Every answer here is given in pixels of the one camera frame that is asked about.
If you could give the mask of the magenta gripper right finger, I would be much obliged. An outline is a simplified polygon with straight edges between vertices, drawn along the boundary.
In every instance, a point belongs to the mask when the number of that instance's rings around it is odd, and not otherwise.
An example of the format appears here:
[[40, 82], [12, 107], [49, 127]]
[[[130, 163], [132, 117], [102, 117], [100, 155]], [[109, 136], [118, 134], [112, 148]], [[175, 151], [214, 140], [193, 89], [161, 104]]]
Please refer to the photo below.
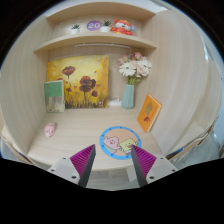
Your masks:
[[177, 172], [177, 168], [164, 156], [156, 157], [135, 145], [132, 146], [131, 157], [140, 187]]

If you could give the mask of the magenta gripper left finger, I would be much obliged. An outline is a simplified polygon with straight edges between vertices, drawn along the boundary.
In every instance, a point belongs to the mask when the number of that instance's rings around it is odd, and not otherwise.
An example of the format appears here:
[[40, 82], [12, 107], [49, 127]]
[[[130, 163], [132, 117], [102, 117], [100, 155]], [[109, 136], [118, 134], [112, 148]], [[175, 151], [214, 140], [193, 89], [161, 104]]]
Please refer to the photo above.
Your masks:
[[71, 157], [63, 157], [48, 169], [48, 172], [85, 187], [95, 159], [95, 145], [88, 146]]

